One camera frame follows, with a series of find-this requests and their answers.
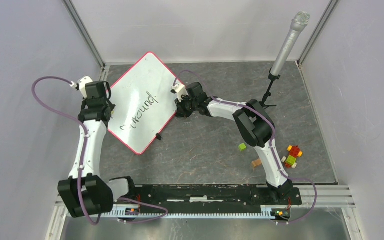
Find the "pink framed whiteboard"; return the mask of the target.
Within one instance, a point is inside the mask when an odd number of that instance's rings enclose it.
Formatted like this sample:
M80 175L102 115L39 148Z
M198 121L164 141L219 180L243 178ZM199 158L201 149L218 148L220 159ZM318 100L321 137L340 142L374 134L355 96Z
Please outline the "pink framed whiteboard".
M175 74L149 51L111 86L108 131L141 155L176 113Z

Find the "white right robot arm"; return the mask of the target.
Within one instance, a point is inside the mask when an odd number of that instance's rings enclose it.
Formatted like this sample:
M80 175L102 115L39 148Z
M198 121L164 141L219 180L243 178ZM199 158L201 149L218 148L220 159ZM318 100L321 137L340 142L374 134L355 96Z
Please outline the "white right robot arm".
M194 112L208 117L232 120L243 140L255 149L263 165L269 199L282 204L289 198L293 182L281 165L275 145L275 126L259 101L231 102L208 96L199 82L188 86L175 83L171 92L176 95L176 116L188 118Z

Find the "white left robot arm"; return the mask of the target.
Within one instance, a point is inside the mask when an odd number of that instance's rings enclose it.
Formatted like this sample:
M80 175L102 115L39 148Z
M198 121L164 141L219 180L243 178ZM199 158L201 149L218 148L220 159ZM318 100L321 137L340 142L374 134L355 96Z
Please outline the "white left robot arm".
M112 92L106 81L84 77L75 84L82 94L79 144L74 164L66 180L57 190L73 218L109 213L119 199L131 204L138 198L130 176L118 177L105 183L100 178L100 160L105 135L115 109Z

